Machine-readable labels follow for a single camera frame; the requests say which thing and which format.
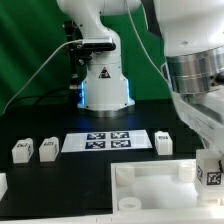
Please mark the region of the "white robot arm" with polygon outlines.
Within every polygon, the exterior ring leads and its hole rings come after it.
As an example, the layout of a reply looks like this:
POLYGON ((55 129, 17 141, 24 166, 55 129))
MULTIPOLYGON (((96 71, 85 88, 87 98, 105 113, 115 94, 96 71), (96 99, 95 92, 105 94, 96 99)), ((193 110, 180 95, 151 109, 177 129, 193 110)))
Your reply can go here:
POLYGON ((147 31, 163 40, 164 74, 180 119, 224 154, 224 0, 56 0, 78 26, 87 54, 82 109, 100 114, 134 104, 121 69, 119 35, 103 16, 142 8, 147 31))

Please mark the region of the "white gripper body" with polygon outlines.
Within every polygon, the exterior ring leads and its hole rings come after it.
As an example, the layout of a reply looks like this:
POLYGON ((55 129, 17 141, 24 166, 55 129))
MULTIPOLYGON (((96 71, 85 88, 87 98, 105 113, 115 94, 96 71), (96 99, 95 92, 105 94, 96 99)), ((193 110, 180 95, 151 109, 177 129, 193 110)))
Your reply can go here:
POLYGON ((206 94, 199 104, 190 104, 175 92, 171 96, 179 118, 202 138, 205 147, 224 155, 224 91, 206 94))

